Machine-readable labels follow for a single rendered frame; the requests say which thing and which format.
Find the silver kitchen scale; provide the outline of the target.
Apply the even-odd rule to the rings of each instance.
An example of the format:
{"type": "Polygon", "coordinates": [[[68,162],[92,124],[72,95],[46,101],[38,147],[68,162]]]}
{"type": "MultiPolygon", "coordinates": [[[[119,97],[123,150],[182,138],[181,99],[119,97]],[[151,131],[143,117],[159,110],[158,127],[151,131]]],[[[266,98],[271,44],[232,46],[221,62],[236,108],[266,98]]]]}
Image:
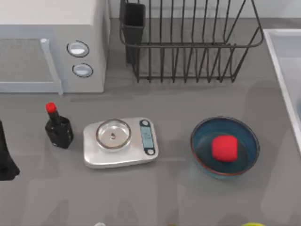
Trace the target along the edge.
{"type": "Polygon", "coordinates": [[[153,122],[144,117],[110,119],[83,129],[85,164],[93,169],[147,163],[158,157],[153,122]]]}

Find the blue bowl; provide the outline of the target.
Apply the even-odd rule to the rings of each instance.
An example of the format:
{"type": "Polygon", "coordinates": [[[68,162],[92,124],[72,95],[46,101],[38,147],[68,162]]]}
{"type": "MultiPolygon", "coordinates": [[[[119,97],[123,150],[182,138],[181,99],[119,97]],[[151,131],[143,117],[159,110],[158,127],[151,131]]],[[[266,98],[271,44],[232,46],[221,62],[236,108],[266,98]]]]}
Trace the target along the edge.
{"type": "Polygon", "coordinates": [[[260,144],[256,134],[244,122],[226,116],[209,117],[192,131],[190,146],[193,159],[200,169],[217,179],[236,178],[249,171],[257,162],[260,144]],[[232,135],[238,140],[238,158],[221,162],[211,155],[211,142],[218,135],[232,135]]]}

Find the round microwave knob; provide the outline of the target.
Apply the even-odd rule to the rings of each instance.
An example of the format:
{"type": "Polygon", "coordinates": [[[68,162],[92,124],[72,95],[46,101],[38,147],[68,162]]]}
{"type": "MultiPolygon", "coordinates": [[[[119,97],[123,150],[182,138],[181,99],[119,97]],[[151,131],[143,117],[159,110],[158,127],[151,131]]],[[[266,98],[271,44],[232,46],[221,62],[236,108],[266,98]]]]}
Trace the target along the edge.
{"type": "Polygon", "coordinates": [[[89,47],[79,40],[68,43],[67,51],[73,57],[85,57],[89,54],[89,47]]]}
{"type": "Polygon", "coordinates": [[[81,63],[72,67],[72,72],[81,78],[90,77],[93,74],[93,68],[89,64],[81,63]]]}

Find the red cube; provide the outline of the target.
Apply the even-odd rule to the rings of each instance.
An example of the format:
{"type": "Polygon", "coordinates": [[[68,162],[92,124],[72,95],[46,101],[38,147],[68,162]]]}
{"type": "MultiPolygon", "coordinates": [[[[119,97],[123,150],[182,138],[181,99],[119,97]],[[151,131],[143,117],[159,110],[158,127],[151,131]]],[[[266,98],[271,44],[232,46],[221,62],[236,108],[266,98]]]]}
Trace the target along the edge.
{"type": "Polygon", "coordinates": [[[211,142],[212,157],[221,162],[234,162],[238,158],[238,140],[232,135],[218,135],[211,142]]]}

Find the black cutlery holder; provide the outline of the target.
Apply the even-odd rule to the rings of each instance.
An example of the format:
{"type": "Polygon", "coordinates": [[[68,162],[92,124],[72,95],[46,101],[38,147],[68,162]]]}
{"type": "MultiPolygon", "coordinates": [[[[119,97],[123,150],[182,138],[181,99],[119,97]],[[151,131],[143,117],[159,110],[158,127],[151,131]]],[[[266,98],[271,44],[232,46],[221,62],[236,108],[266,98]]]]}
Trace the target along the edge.
{"type": "Polygon", "coordinates": [[[120,0],[119,20],[124,36],[126,47],[126,61],[128,64],[136,65],[137,55],[143,39],[145,28],[146,6],[142,3],[131,3],[120,0]]]}

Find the black bottle with red cap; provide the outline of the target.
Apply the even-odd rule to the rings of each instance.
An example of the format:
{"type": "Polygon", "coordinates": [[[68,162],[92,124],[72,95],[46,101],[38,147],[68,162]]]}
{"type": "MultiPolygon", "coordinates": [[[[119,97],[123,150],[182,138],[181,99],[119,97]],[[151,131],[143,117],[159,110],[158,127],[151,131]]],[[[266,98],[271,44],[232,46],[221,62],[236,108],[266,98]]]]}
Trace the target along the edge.
{"type": "Polygon", "coordinates": [[[73,141],[74,135],[71,122],[68,118],[59,114],[55,103],[48,102],[45,105],[49,119],[45,125],[45,131],[53,146],[67,149],[73,141]]]}

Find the pale microwave oven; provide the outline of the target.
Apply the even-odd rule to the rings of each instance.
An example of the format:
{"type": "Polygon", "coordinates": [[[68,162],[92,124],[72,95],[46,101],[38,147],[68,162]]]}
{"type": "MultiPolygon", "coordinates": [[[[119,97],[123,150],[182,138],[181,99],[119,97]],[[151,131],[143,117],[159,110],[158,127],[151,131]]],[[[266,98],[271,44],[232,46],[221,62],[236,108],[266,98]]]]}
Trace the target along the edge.
{"type": "Polygon", "coordinates": [[[108,0],[0,0],[0,39],[48,39],[63,94],[103,92],[110,31],[108,0]],[[87,56],[68,53],[77,40],[88,45],[87,56]],[[72,72],[81,63],[93,68],[90,77],[72,72]]]}

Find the microwave oven door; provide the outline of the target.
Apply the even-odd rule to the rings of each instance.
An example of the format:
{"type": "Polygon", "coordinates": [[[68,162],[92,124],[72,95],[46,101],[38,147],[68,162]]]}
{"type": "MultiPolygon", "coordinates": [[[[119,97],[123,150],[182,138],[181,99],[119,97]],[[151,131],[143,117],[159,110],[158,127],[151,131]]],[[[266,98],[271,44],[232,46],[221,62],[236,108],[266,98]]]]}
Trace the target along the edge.
{"type": "Polygon", "coordinates": [[[0,39],[0,93],[63,94],[48,39],[0,39]]]}

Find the white sink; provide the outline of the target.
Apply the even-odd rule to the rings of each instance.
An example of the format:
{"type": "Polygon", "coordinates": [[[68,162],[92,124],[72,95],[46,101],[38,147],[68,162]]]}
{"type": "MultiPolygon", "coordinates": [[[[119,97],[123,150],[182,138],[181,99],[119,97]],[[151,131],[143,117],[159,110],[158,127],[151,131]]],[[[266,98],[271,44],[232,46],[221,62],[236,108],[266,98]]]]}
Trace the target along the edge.
{"type": "Polygon", "coordinates": [[[301,29],[263,32],[301,155],[301,29]]]}

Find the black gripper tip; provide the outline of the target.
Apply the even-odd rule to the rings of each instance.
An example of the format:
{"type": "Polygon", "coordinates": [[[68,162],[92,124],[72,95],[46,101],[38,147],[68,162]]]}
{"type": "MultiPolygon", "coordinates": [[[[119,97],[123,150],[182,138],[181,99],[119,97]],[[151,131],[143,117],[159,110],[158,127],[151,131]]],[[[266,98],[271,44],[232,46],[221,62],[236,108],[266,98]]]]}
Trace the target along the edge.
{"type": "Polygon", "coordinates": [[[14,180],[19,174],[20,169],[9,153],[3,124],[0,120],[0,181],[14,180]]]}

